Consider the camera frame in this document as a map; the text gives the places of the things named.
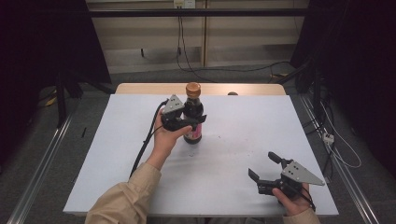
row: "soy sauce bottle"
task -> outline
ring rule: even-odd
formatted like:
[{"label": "soy sauce bottle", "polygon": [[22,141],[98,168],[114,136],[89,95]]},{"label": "soy sauce bottle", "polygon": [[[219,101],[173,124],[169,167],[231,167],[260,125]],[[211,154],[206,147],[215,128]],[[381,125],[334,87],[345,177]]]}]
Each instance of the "soy sauce bottle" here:
[{"label": "soy sauce bottle", "polygon": [[[187,101],[184,103],[184,119],[198,119],[204,114],[204,106],[199,99],[201,95],[201,85],[197,82],[190,82],[186,86]],[[195,131],[184,135],[184,140],[189,144],[197,144],[202,139],[202,123],[197,125]]]}]

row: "hand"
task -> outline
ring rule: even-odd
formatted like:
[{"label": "hand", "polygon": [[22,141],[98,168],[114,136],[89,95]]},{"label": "hand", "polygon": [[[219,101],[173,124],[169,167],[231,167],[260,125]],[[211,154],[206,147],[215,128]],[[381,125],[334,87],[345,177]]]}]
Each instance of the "hand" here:
[{"label": "hand", "polygon": [[163,110],[161,109],[155,119],[154,131],[156,131],[154,133],[154,149],[152,149],[151,155],[146,161],[146,163],[149,163],[159,170],[161,170],[166,158],[171,154],[177,139],[192,130],[191,126],[186,126],[174,132],[167,131],[163,128],[163,123],[161,122],[162,112]]},{"label": "hand", "polygon": [[[303,183],[303,188],[305,188],[306,191],[304,189],[302,189],[301,193],[306,198],[309,199],[310,198],[310,196],[308,194],[309,185],[306,183]],[[296,195],[295,198],[290,199],[282,192],[282,190],[277,189],[277,188],[273,188],[273,194],[283,204],[283,206],[285,206],[286,216],[288,216],[288,217],[298,215],[298,214],[302,213],[303,211],[305,211],[306,209],[311,207],[307,200],[305,200],[304,198],[302,198],[298,195]]]}]

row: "gray carpet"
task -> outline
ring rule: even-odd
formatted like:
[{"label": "gray carpet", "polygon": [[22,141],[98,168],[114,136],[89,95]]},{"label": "gray carpet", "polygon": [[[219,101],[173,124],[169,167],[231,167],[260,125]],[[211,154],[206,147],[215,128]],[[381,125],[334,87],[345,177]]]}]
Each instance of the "gray carpet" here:
[{"label": "gray carpet", "polygon": [[[260,67],[262,66],[234,66],[228,67],[228,69],[246,70]],[[291,70],[289,66],[281,64],[274,66],[272,72],[273,74],[284,74]],[[271,71],[268,68],[252,72],[200,71],[197,74],[223,83],[266,83],[271,77]],[[113,88],[121,82],[207,82],[191,72],[180,70],[122,74],[114,75],[112,78]],[[84,90],[82,98],[66,99],[69,110],[75,101],[78,101],[79,104],[25,223],[83,223],[84,221],[84,217],[67,215],[62,211],[73,188],[73,181],[84,162],[106,109],[109,96],[90,85],[83,83],[80,85]],[[300,95],[296,93],[293,86],[294,83],[290,81],[285,84],[285,90],[295,106],[301,123],[305,123],[310,118],[305,112]],[[49,91],[50,88],[44,89],[42,95],[46,95]],[[58,118],[57,106],[42,106],[43,103],[41,102],[38,106],[28,132],[21,138],[17,150],[4,165],[3,173],[0,175],[0,223],[7,223],[55,132]],[[380,223],[396,223],[396,214],[394,213],[396,211],[395,179],[373,158],[364,140],[352,132],[353,127],[335,100],[332,100],[332,110],[337,131],[356,149],[361,157],[362,166],[350,169],[350,171],[374,208]],[[312,125],[305,128],[307,132],[312,129]],[[321,140],[316,133],[309,134],[307,139],[317,157],[318,164],[323,167],[327,154]],[[336,144],[346,161],[352,164],[357,163],[356,157],[346,145],[337,140],[337,136]],[[329,188],[340,215],[322,217],[320,219],[322,223],[365,223],[335,169],[333,169]],[[282,222],[280,217],[273,217],[265,219],[265,223]]]}]

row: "sleeve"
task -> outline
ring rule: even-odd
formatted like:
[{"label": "sleeve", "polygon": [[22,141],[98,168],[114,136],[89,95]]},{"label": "sleeve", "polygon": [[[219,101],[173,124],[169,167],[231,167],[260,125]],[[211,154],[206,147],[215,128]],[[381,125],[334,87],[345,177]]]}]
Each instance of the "sleeve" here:
[{"label": "sleeve", "polygon": [[306,209],[299,215],[283,217],[284,224],[320,224],[317,214],[312,208]]},{"label": "sleeve", "polygon": [[98,199],[85,223],[146,223],[149,200],[160,178],[159,170],[142,163],[128,183],[117,184]]}]

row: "white table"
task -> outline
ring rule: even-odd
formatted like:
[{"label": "white table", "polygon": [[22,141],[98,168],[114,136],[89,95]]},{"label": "white table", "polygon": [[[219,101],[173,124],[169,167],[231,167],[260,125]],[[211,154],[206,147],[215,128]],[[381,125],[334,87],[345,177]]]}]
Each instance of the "white table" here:
[{"label": "white table", "polygon": [[[170,95],[115,94],[93,139],[64,211],[84,216],[107,189],[128,180],[158,104]],[[184,101],[185,95],[179,95]],[[203,139],[178,139],[166,161],[150,216],[269,217],[284,214],[275,197],[260,195],[248,168],[261,179],[280,178],[274,151],[324,179],[289,96],[202,95]],[[153,146],[148,144],[141,161]],[[337,215],[327,186],[311,186],[317,214]]]}]

